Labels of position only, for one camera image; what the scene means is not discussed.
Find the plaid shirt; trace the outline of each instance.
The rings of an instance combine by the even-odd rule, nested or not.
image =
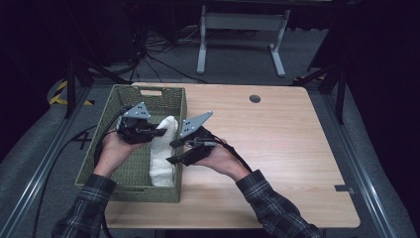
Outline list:
[[[52,229],[52,237],[99,237],[103,212],[115,182],[92,174],[73,206]]]
[[[255,171],[237,182],[257,215],[262,227],[273,237],[322,237],[315,225],[308,224],[297,207],[275,192],[261,171]]]
[[[91,175],[73,206],[54,226],[52,237],[99,237],[102,214],[115,185],[108,178]],[[271,188],[261,171],[239,180],[237,186],[271,236],[322,237],[292,202]]]

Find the basket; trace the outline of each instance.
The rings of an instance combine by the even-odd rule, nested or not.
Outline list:
[[[173,116],[180,125],[186,116],[185,89],[182,87],[156,87],[156,86],[113,86],[108,101],[102,112],[98,127],[93,136],[92,143],[77,176],[75,185],[82,187],[94,169],[93,155],[102,133],[107,130],[110,123],[115,128],[116,115],[122,106],[134,106],[144,102],[151,113],[150,123],[158,124],[167,116]],[[175,155],[182,154],[182,148],[174,151]],[[117,186],[111,196],[116,201],[146,201],[146,202],[179,202],[181,192],[182,165],[176,164],[173,177],[173,186],[153,186],[149,176],[151,148],[144,146],[136,150],[129,160],[118,168],[112,175]]]

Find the wooden table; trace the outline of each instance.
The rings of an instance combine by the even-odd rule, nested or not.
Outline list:
[[[360,224],[350,195],[304,88],[135,83],[185,88],[187,118],[214,114],[204,127],[235,147],[253,170],[319,228]],[[258,95],[260,103],[253,103]],[[110,201],[110,228],[261,228],[235,183],[197,166],[183,168],[180,203]]]

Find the metal bracket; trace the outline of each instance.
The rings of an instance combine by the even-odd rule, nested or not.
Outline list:
[[[141,102],[134,106],[132,109],[128,110],[126,113],[124,113],[124,117],[136,119],[149,119],[151,118],[151,114],[149,113],[148,108],[146,108],[145,103]]]
[[[207,119],[209,119],[213,115],[212,111],[208,111],[204,114],[189,118],[187,120],[183,120],[182,122],[182,129],[179,134],[181,138],[185,138],[188,135],[191,135],[195,131],[198,130],[198,128],[204,124]]]

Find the white cloth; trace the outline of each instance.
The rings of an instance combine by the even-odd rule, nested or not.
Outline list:
[[[173,116],[163,119],[157,126],[158,129],[166,129],[162,137],[154,137],[151,141],[151,168],[150,176],[154,186],[173,186],[174,165],[166,159],[172,156],[173,141],[178,122]]]

